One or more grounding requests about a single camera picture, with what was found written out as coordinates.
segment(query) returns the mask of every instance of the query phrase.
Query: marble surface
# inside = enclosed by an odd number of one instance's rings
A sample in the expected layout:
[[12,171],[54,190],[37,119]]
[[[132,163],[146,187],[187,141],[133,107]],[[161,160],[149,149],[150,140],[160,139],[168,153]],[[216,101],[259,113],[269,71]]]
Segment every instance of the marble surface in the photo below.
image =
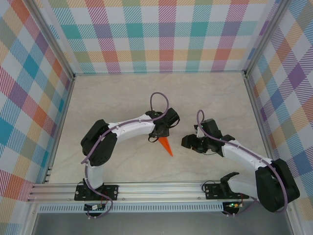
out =
[[[150,109],[149,98],[163,92],[181,121],[168,137],[174,157],[159,142],[142,135],[119,143],[104,165],[104,182],[218,180],[237,171],[236,162],[219,155],[206,156],[182,147],[181,138],[193,134],[196,113],[214,118],[222,133],[265,156],[266,152],[239,72],[148,73],[77,77],[50,183],[77,183],[84,177],[80,141],[95,121],[118,122],[136,118]],[[156,95],[156,111],[165,108]]]

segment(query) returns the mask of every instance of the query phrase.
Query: beige floor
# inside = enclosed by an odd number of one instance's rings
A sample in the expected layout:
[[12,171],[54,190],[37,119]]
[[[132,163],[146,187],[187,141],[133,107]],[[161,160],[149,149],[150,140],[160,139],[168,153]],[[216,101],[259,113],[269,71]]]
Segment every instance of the beige floor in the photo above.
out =
[[[234,136],[253,151],[266,154],[240,73],[124,74],[77,77],[67,112],[50,183],[77,183],[84,177],[80,141],[95,121],[118,122],[149,110],[152,92],[167,95],[170,107],[180,115],[170,130],[174,157],[147,135],[119,143],[104,165],[105,182],[217,180],[238,171],[237,163],[219,155],[205,156],[181,147],[181,138],[193,134],[196,113],[203,109],[222,133]],[[155,96],[154,109],[165,101]]]

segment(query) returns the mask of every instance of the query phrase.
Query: table surface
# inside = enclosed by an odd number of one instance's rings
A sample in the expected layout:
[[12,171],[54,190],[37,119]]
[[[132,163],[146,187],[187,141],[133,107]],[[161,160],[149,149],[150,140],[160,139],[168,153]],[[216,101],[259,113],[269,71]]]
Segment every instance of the table surface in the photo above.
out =
[[[147,73],[77,77],[49,183],[78,183],[84,177],[85,157],[80,141],[99,119],[119,122],[136,118],[150,109],[153,92],[166,94],[180,116],[168,137],[174,156],[147,135],[115,146],[104,165],[104,182],[162,182],[218,180],[237,171],[250,174],[218,154],[206,156],[182,147],[181,139],[194,133],[196,113],[213,118],[223,135],[230,134],[242,145],[266,156],[244,81],[239,72]],[[153,107],[165,109],[156,95]]]

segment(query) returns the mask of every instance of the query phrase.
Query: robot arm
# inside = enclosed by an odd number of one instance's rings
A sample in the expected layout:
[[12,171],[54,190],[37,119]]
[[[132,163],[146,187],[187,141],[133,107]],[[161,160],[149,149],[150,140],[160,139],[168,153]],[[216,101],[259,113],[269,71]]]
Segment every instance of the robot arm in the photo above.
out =
[[170,108],[163,118],[156,121],[145,121],[160,115],[162,115],[161,112],[148,111],[138,118],[131,119],[139,120],[138,122],[127,120],[117,123],[106,123],[104,120],[98,120],[91,127],[81,141],[85,156],[89,154],[96,141],[104,132],[116,126],[116,129],[110,131],[101,140],[87,161],[88,178],[92,188],[96,189],[103,184],[103,164],[110,159],[117,143],[143,134],[149,134],[149,139],[169,136],[169,129],[176,121],[179,121],[179,116],[173,108]]
[[[202,121],[201,126],[210,136],[234,143],[236,146],[240,145],[232,136],[223,136],[213,119]],[[258,199],[270,212],[275,212],[283,207],[284,197],[281,186],[264,161],[274,167],[282,179],[287,192],[288,203],[300,196],[299,189],[285,161],[281,159],[274,161],[260,155],[258,156],[262,158],[262,161],[258,160],[240,148],[213,140],[209,137],[203,137],[200,128],[197,125],[194,127],[197,135],[185,136],[182,139],[182,146],[191,148],[198,153],[205,153],[207,150],[211,150],[222,157],[238,162],[251,172],[251,175],[248,177],[242,176],[238,172],[232,172],[222,177],[220,187],[226,197],[234,192],[243,193]]]

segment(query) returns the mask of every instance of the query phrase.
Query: enclosure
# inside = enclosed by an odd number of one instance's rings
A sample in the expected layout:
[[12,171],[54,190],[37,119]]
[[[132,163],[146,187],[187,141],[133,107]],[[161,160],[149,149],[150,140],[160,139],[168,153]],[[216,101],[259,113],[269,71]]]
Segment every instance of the enclosure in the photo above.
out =
[[[310,234],[312,12],[311,0],[1,0],[1,234]],[[90,221],[73,200],[81,140],[99,119],[146,113],[153,92],[180,117],[173,156],[147,135],[118,143],[103,173],[116,207]],[[153,109],[165,110],[161,96]],[[206,200],[205,181],[250,173],[181,146],[199,109],[287,162],[300,198],[285,213],[257,205],[231,218],[220,212],[230,200]]]

